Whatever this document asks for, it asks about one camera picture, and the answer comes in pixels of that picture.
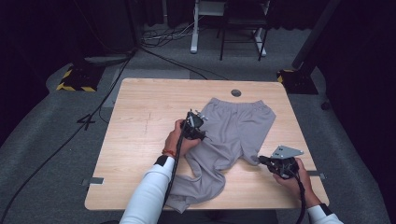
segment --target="metal bracket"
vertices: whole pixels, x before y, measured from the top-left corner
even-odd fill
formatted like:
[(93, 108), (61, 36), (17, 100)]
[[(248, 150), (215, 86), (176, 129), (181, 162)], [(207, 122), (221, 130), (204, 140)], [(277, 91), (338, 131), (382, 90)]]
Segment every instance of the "metal bracket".
[(198, 110), (195, 110), (195, 112), (197, 113), (197, 116), (200, 119), (208, 120), (208, 118), (205, 115), (203, 115), (201, 112), (199, 112)]
[(325, 180), (327, 179), (327, 176), (323, 173), (320, 173), (319, 171), (307, 171), (309, 176), (318, 176), (320, 179)]
[(303, 155), (304, 152), (292, 147), (279, 146), (276, 148), (271, 158), (274, 159), (287, 159), (295, 156)]
[(105, 179), (102, 177), (91, 177), (88, 179), (83, 179), (81, 182), (81, 185), (84, 187), (88, 187), (91, 184), (102, 185), (104, 181), (105, 181)]

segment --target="black cable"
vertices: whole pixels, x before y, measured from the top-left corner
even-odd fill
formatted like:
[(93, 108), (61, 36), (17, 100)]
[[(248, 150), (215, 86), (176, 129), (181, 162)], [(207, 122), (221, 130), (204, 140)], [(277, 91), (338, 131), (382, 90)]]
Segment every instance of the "black cable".
[(100, 107), (100, 109), (99, 109), (99, 118), (100, 118), (104, 123), (108, 123), (108, 121), (105, 120), (105, 119), (102, 117), (101, 112), (102, 112), (102, 107)]
[(177, 170), (177, 165), (178, 165), (178, 159), (179, 159), (179, 156), (180, 156), (181, 144), (183, 143), (183, 138), (184, 138), (183, 133), (184, 133), (184, 130), (185, 130), (185, 128), (186, 128), (186, 123), (187, 123), (188, 117), (189, 117), (189, 115), (187, 115), (186, 120), (183, 122), (183, 127), (181, 128), (180, 137), (179, 137), (178, 140), (177, 140), (175, 164), (174, 164), (174, 167), (173, 167), (173, 170), (172, 170), (171, 181), (169, 181), (168, 189), (166, 190), (166, 192), (165, 192), (165, 197), (164, 197), (164, 199), (163, 199), (163, 207), (165, 206), (166, 201), (168, 200), (169, 194), (170, 194), (171, 189), (172, 189), (173, 181), (174, 181), (174, 179), (175, 179), (176, 170)]
[(305, 207), (306, 207), (306, 201), (305, 201), (305, 188), (303, 183), (301, 182), (300, 176), (298, 175), (298, 173), (296, 175), (294, 175), (295, 179), (297, 180), (298, 186), (300, 188), (300, 199), (301, 199), (301, 211), (300, 211), (300, 216), (297, 219), (297, 224), (300, 224), (303, 219), (304, 219), (304, 215), (305, 215)]
[(198, 74), (199, 76), (201, 76), (201, 77), (203, 77), (204, 79), (207, 80), (207, 77), (206, 77), (206, 76), (204, 76), (203, 74), (201, 74), (201, 73), (199, 73), (199, 72), (196, 72), (196, 71), (190, 69), (189, 67), (180, 65), (180, 64), (178, 64), (178, 63), (174, 63), (174, 62), (172, 62), (172, 60), (169, 60), (169, 59), (167, 59), (167, 58), (165, 58), (165, 57), (163, 57), (163, 56), (161, 56), (161, 55), (159, 55), (159, 54), (153, 53), (153, 52), (151, 52), (151, 51), (149, 51), (149, 50), (147, 50), (147, 49), (143, 49), (143, 48), (140, 48), (140, 49), (142, 49), (143, 51), (145, 51), (147, 54), (151, 54), (151, 55), (153, 55), (153, 56), (155, 56), (155, 57), (157, 57), (157, 58), (160, 58), (160, 59), (165, 60), (165, 61), (167, 61), (167, 62), (169, 62), (169, 63), (172, 63), (172, 64), (174, 64), (174, 65), (177, 65), (177, 66), (179, 66), (179, 67), (185, 68), (185, 69), (187, 69), (187, 70), (189, 70), (189, 71), (191, 71), (191, 72), (193, 72), (193, 73), (195, 73), (195, 74)]
[(117, 51), (114, 49), (109, 48), (100, 38), (99, 36), (96, 34), (96, 32), (93, 30), (92, 26), (90, 25), (87, 17), (84, 15), (84, 12), (82, 11), (81, 7), (78, 5), (76, 0), (73, 0), (74, 4), (76, 5), (76, 8), (78, 9), (79, 13), (81, 14), (81, 16), (84, 18), (85, 23), (88, 25), (88, 27), (91, 30), (91, 33), (93, 34), (93, 36), (96, 38), (97, 41), (99, 41), (99, 43), (107, 50), (114, 52), (114, 53), (120, 53), (120, 54), (130, 54), (131, 51), (134, 51), (134, 48), (132, 48), (130, 51)]
[(230, 79), (228, 79), (227, 77), (221, 76), (221, 75), (219, 75), (219, 74), (217, 74), (217, 73), (214, 73), (214, 72), (211, 72), (211, 71), (209, 71), (209, 70), (205, 70), (205, 69), (203, 69), (203, 68), (195, 67), (195, 66), (190, 65), (190, 64), (187, 64), (187, 63), (181, 63), (181, 62), (179, 62), (179, 61), (177, 61), (177, 60), (175, 60), (175, 59), (170, 59), (170, 58), (167, 58), (167, 59), (172, 60), (172, 61), (175, 61), (176, 63), (180, 63), (180, 64), (183, 64), (183, 65), (186, 65), (186, 66), (189, 66), (189, 67), (192, 67), (192, 68), (201, 70), (201, 71), (205, 71), (205, 72), (207, 72), (207, 73), (211, 73), (211, 74), (213, 74), (213, 75), (215, 75), (215, 76), (218, 76), (218, 77), (223, 78), (224, 80), (230, 80)]
[(11, 208), (12, 203), (15, 201), (15, 199), (17, 198), (17, 196), (20, 194), (20, 192), (22, 191), (22, 189), (26, 186), (26, 184), (41, 170), (41, 168), (44, 167), (44, 165), (47, 164), (47, 162), (50, 161), (50, 159), (52, 159), (59, 151), (61, 151), (62, 148), (64, 148), (64, 146), (66, 146), (67, 143), (69, 143), (74, 137), (75, 135), (85, 126), (85, 123), (83, 123), (81, 126), (79, 126), (77, 128), (77, 130), (54, 152), (52, 153), (52, 155), (50, 155), (24, 182), (23, 184), (18, 188), (17, 192), (14, 194), (14, 196), (11, 198), (11, 200), (9, 201), (3, 215), (2, 218), (0, 220), (0, 224), (4, 223), (4, 220), (6, 219), (6, 215), (8, 213), (9, 208)]
[(109, 67), (109, 66), (116, 65), (119, 63), (124, 63), (126, 60), (128, 60), (129, 57), (130, 57), (130, 55), (125, 55), (125, 58), (120, 58), (120, 59), (105, 60), (105, 61), (98, 61), (98, 62), (88, 61), (88, 62), (90, 64), (92, 64), (93, 66), (97, 66), (97, 67)]
[[(183, 27), (183, 28), (174, 28), (173, 32), (170, 33), (170, 34), (166, 33), (169, 29), (147, 30), (147, 31), (145, 31), (143, 33), (142, 39), (143, 40), (151, 40), (151, 39), (158, 39), (158, 38), (161, 38), (161, 37), (165, 37), (166, 35), (170, 35), (171, 37), (178, 36), (178, 35), (183, 35), (183, 32), (187, 31), (189, 28), (190, 28), (190, 26), (186, 26), (186, 27)], [(157, 31), (160, 31), (160, 30), (164, 30), (164, 32), (161, 35), (159, 35), (157, 33)]]
[(84, 123), (83, 124), (81, 124), (81, 126), (79, 126), (76, 130), (75, 130), (75, 132), (58, 148), (58, 149), (56, 149), (56, 151), (55, 152), (53, 152), (43, 163), (41, 163), (41, 165), (37, 168), (37, 169), (35, 169), (35, 171), (23, 182), (23, 184), (18, 188), (18, 190), (17, 190), (17, 192), (12, 196), (12, 198), (11, 198), (11, 200), (9, 201), (9, 203), (8, 203), (8, 205), (7, 205), (7, 207), (6, 207), (6, 209), (5, 209), (5, 211), (4, 211), (4, 213), (3, 213), (3, 215), (2, 215), (2, 217), (1, 217), (1, 220), (0, 220), (0, 224), (3, 224), (4, 223), (4, 221), (5, 221), (5, 219), (6, 219), (6, 216), (7, 216), (7, 213), (8, 213), (8, 211), (9, 211), (9, 209), (11, 208), (11, 205), (13, 204), (13, 202), (15, 201), (15, 199), (18, 197), (18, 195), (21, 193), (21, 191), (23, 190), (23, 188), (29, 183), (29, 181), (56, 155), (56, 154), (58, 154), (61, 150), (62, 150), (62, 148), (64, 148), (75, 136), (76, 136), (76, 134), (84, 127), (84, 126), (86, 126), (86, 125), (88, 125), (89, 123), (90, 123), (90, 121), (91, 121), (91, 119), (92, 119), (92, 116), (101, 108), (101, 106), (103, 105), (103, 103), (106, 101), (106, 99), (108, 98), (108, 96), (110, 95), (110, 93), (113, 91), (113, 89), (114, 89), (114, 87), (115, 87), (115, 85), (116, 85), (116, 83), (117, 83), (117, 81), (120, 79), (120, 76), (121, 76), (121, 74), (122, 74), (122, 71), (124, 70), (124, 68), (125, 68), (125, 66), (126, 66), (126, 64), (128, 64), (128, 62), (129, 61), (131, 61), (131, 59), (132, 59), (132, 56), (130, 56), (129, 57), (129, 59), (121, 66), (121, 68), (120, 68), (120, 72), (119, 72), (119, 75), (118, 75), (118, 77), (116, 78), (116, 80), (112, 83), (112, 85), (111, 85), (111, 87), (110, 87), (110, 90), (107, 92), (107, 94), (106, 94), (106, 97), (104, 98), (104, 100), (102, 101), (102, 103), (101, 104), (99, 104), (99, 106), (91, 113), (91, 114), (89, 114), (88, 116), (89, 116), (89, 118), (88, 119), (86, 119), (85, 121), (84, 121)]
[[(148, 31), (149, 33), (153, 32), (155, 35), (154, 36), (150, 35), (148, 37), (143, 37), (142, 40), (141, 40), (141, 45), (143, 47), (145, 47), (145, 48), (157, 48), (157, 47), (165, 46), (166, 44), (168, 44), (172, 40), (179, 40), (179, 39), (182, 39), (182, 38), (186, 37), (187, 35), (192, 35), (193, 32), (186, 33), (186, 34), (183, 34), (183, 33), (185, 31), (188, 31), (188, 30), (192, 31), (193, 30), (193, 25), (194, 25), (194, 22), (191, 23), (190, 25), (188, 25), (187, 27), (178, 28), (178, 30), (176, 30), (176, 28), (174, 28), (174, 30), (171, 33), (169, 33), (169, 34), (166, 33), (169, 29), (166, 29), (165, 32), (163, 32), (161, 35), (157, 35), (157, 32), (155, 30), (154, 31)], [(202, 32), (204, 30), (205, 30), (205, 28), (203, 28), (201, 26), (200, 27), (200, 32)], [(151, 40), (157, 39), (157, 43), (156, 44), (148, 43), (147, 40), (150, 40), (150, 39)]]

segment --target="wooden table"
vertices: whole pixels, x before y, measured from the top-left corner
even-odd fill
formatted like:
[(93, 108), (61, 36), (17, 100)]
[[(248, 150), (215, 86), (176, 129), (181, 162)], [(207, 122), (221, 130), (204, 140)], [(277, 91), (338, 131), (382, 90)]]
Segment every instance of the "wooden table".
[[(240, 97), (231, 95), (237, 89)], [(280, 83), (187, 79), (125, 78), (109, 122), (93, 177), (102, 185), (90, 185), (85, 206), (90, 210), (121, 210), (130, 200), (143, 174), (161, 155), (165, 139), (175, 120), (187, 112), (201, 111), (212, 97), (234, 103), (263, 100), (276, 114), (259, 155), (270, 156), (279, 145), (298, 148), (307, 170), (316, 171), (288, 96)], [(177, 173), (192, 175), (181, 158)], [(244, 160), (223, 172), (224, 191), (213, 200), (193, 204), (190, 209), (298, 208), (300, 202), (278, 185), (264, 165)], [(318, 176), (312, 176), (315, 193), (328, 203)]]

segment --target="black chair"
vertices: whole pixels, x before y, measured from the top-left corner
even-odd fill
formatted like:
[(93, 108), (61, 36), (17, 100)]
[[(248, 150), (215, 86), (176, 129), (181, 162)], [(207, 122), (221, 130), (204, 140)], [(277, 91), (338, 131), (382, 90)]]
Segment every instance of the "black chair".
[[(264, 12), (264, 2), (259, 0), (228, 0), (224, 4), (223, 24), (220, 28), (222, 31), (220, 60), (223, 56), (224, 43), (255, 43), (257, 42), (255, 35), (260, 28), (265, 31), (262, 41), (258, 42), (262, 43), (259, 61), (262, 59), (265, 39), (268, 30), (271, 29)], [(249, 40), (227, 40), (226, 30), (255, 30), (255, 32)]]

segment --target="gray pants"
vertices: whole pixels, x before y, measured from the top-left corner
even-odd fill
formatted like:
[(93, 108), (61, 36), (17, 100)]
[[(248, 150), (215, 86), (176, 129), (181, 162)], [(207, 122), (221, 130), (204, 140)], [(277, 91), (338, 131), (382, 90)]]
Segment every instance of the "gray pants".
[(215, 98), (202, 114), (208, 117), (201, 127), (206, 138), (186, 155), (195, 178), (175, 176), (166, 202), (179, 213), (218, 196), (225, 185), (221, 170), (231, 168), (238, 158), (258, 165), (257, 154), (276, 118), (263, 101), (235, 104)]

